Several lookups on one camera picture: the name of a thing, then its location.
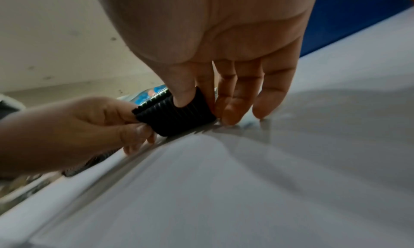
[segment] ribbed rubber grip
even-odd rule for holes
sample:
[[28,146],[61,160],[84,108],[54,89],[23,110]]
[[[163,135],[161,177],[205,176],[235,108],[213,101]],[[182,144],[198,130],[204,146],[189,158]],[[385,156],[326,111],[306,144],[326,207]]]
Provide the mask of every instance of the ribbed rubber grip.
[[183,108],[175,107],[170,91],[164,89],[132,112],[138,121],[148,124],[157,134],[166,137],[216,120],[198,87],[193,101]]

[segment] white wall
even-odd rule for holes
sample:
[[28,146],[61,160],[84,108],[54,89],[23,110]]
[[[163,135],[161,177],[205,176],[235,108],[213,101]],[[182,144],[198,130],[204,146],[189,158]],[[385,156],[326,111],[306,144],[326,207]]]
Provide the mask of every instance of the white wall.
[[0,0],[0,92],[149,72],[96,0]]

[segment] palm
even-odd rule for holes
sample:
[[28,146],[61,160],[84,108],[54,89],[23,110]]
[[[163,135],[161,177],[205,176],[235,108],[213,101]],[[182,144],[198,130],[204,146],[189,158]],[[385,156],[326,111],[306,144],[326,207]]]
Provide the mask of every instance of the palm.
[[315,0],[101,0],[131,50],[184,106],[199,86],[236,124],[253,105],[264,118],[284,99]]

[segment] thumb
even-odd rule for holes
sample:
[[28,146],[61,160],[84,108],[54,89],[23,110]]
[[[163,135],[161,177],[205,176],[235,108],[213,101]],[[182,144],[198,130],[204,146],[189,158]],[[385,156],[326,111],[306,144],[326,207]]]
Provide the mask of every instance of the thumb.
[[93,151],[110,151],[128,145],[141,145],[152,134],[152,128],[144,123],[100,127],[100,132],[94,138]]

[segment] hand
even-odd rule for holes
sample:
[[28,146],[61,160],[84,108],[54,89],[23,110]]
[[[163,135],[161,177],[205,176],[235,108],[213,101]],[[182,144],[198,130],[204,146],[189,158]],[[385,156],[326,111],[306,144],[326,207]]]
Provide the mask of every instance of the hand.
[[139,123],[130,102],[86,97],[11,114],[0,121],[0,173],[43,173],[80,165],[124,147],[138,151],[155,141],[151,127]]
[[[189,103],[197,85],[216,116],[234,125],[252,105],[262,119],[285,98],[315,0],[100,2],[176,106]],[[216,102],[212,61],[220,74]]]

